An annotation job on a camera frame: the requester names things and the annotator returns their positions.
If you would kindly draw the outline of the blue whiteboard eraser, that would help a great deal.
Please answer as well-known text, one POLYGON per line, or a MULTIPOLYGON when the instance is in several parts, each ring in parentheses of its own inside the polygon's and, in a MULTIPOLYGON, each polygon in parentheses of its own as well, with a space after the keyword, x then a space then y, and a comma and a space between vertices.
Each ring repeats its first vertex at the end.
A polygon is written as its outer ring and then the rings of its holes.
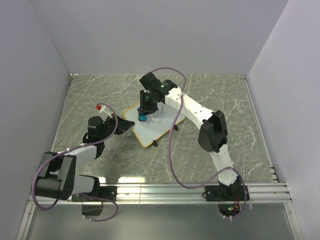
POLYGON ((143 110, 141 106, 138 107, 138 120, 140 122, 146 122, 148 118, 148 112, 143 110))

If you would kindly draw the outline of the yellow framed whiteboard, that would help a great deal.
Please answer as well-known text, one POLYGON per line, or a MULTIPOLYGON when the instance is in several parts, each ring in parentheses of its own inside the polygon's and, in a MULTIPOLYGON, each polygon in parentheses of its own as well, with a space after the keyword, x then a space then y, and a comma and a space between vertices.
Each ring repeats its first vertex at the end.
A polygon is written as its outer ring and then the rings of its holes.
POLYGON ((163 104, 158 104, 158 111, 147 116, 146 122, 138 120, 139 103, 126 109, 123 113, 125 120, 135 122, 132 131, 142 147, 147 148, 157 141, 163 135, 170 131, 172 123, 178 113, 178 110, 163 104))

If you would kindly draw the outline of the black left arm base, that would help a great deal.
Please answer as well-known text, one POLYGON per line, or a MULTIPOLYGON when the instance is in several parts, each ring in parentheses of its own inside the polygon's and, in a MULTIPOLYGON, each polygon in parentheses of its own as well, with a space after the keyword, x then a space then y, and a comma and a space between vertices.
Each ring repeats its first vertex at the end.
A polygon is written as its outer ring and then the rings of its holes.
POLYGON ((71 201, 72 202, 98 202, 97 199, 92 198, 92 197, 95 197, 95 198, 107 199, 115 202, 117 197, 117 189, 118 187, 115 185, 100 186, 97 192, 86 193, 86 195, 90 197, 86 197, 81 194, 73 195, 71 197, 71 201))

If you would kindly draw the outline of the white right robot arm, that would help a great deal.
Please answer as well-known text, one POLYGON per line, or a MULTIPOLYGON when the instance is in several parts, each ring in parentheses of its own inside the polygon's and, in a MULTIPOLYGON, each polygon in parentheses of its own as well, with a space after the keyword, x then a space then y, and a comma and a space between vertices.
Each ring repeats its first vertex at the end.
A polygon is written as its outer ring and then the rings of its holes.
POLYGON ((139 82, 143 90, 139 93, 138 120, 145 122, 147 116, 158 110, 163 103, 183 114, 199 130, 198 144, 208 152, 218 173, 218 200, 232 201, 245 193, 245 185, 235 172, 228 150, 228 129, 222 111, 210 110, 191 97, 169 79, 160 81, 153 72, 148 72, 139 82))

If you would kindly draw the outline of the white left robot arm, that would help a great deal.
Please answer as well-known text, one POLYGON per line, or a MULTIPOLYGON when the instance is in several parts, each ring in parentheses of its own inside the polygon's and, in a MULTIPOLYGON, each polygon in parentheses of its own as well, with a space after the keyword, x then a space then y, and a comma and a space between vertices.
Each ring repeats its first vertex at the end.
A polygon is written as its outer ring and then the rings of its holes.
POLYGON ((121 135, 135 123, 115 114, 103 120, 93 116, 88 120, 87 132, 82 143, 65 152, 47 151, 42 155, 38 174, 32 184, 32 193, 51 199, 67 200, 71 195, 83 194, 89 201, 101 196, 99 178, 76 173, 78 165, 99 158, 105 148, 106 139, 121 135))

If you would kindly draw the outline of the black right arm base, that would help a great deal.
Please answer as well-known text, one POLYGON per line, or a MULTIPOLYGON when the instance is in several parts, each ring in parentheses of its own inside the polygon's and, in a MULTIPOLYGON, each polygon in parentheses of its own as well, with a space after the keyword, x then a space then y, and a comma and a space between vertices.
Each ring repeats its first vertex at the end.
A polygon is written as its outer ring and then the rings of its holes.
POLYGON ((248 201, 250 200, 248 186, 245 185, 244 187, 241 185, 234 193, 228 193, 220 185, 206 185, 201 196, 207 202, 243 202, 245 197, 248 201))

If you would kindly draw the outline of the aluminium right side rail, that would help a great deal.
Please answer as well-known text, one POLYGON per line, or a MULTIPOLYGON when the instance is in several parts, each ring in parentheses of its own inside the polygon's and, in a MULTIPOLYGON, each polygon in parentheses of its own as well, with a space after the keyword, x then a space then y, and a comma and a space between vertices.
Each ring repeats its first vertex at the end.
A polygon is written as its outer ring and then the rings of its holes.
POLYGON ((263 131, 262 131, 262 128, 261 128, 261 125, 260 125, 260 121, 259 121, 259 118, 258 118, 258 115, 257 115, 257 112, 256 112, 256 108, 255 108, 255 105, 254 105, 254 102, 253 102, 253 99, 252 99, 252 95, 250 93, 250 89, 249 89, 249 85, 248 85, 248 81, 247 81, 247 75, 241 75, 241 79, 243 81, 243 84, 244 84, 244 87, 245 87, 245 91, 247 93, 247 96, 248 96, 248 99, 249 99, 249 102, 250 102, 251 111, 252 111, 252 114, 253 114, 257 129, 258 129, 258 133, 259 133, 259 136, 260 136, 260 139, 261 139, 261 142, 262 142, 264 153, 265 153, 268 165, 269 165, 269 171, 270 171, 270 174, 271 174, 271 177, 272 177, 272 182, 273 183, 279 183, 280 181, 279 181, 279 179, 277 177, 274 165, 272 163, 272 159, 270 157, 270 153, 269 153, 269 150, 268 150, 265 138, 264 138, 264 134, 263 134, 263 131))

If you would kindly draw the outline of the aluminium front mounting rail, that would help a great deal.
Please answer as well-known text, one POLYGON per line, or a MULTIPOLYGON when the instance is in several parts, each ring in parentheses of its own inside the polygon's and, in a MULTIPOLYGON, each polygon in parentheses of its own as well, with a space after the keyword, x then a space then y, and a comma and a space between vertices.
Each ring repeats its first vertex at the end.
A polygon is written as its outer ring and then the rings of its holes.
POLYGON ((85 219, 86 202, 61 201, 49 211, 31 199, 19 240, 295 240, 291 197, 285 183, 250 183, 249 200, 235 219, 224 218, 204 190, 178 184, 119 184, 116 204, 102 222, 85 219))

